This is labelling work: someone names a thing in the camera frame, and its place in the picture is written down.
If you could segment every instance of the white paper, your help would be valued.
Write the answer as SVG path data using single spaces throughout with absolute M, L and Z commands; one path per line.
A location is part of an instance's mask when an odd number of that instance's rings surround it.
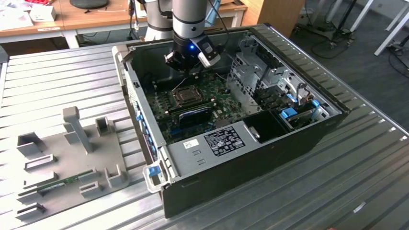
M 9 7 L 0 7 L 0 30 L 9 30 L 32 26 L 32 19 L 27 12 Z

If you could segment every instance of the barcode label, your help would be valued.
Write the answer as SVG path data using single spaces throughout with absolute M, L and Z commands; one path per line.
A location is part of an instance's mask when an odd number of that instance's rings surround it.
M 60 27 L 51 27 L 51 28 L 37 29 L 37 31 L 49 31 L 49 30 L 60 30 Z

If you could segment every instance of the label sticker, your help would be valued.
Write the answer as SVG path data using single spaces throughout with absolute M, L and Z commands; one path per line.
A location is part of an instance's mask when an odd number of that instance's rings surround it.
M 198 141 L 197 139 L 189 140 L 184 143 L 185 149 L 195 147 L 196 145 L 198 145 Z
M 49 30 L 60 30 L 60 27 L 51 27 L 51 28 L 37 29 L 37 31 L 49 31 Z
M 205 135 L 204 138 L 216 156 L 221 156 L 245 146 L 233 127 Z

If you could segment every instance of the aluminum table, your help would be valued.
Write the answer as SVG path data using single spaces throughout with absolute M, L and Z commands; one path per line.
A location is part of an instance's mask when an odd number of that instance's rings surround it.
M 181 215 L 165 219 L 143 180 L 140 144 L 115 74 L 115 44 L 11 57 L 0 76 L 0 223 L 20 222 L 9 138 L 29 130 L 63 132 L 60 107 L 76 105 L 81 123 L 115 120 L 131 185 L 21 229 L 406 229 L 409 140 L 400 125 L 272 28 L 256 29 L 353 109 L 312 152 Z

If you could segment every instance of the green circuit board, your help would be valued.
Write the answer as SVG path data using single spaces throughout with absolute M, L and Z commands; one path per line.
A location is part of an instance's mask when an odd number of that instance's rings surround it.
M 175 93 L 176 90 L 147 94 L 159 128 L 168 144 L 214 130 L 245 116 L 241 103 L 225 91 L 225 81 L 216 75 L 205 74 L 200 83 L 191 86 L 181 86 L 177 89 L 181 92 L 185 90 L 191 93 L 197 92 L 200 97 L 193 99 L 196 100 L 193 103 L 181 104 L 175 95 L 177 94 Z M 177 125 L 179 114 L 202 107 L 210 107 L 212 109 L 210 120 L 181 129 Z

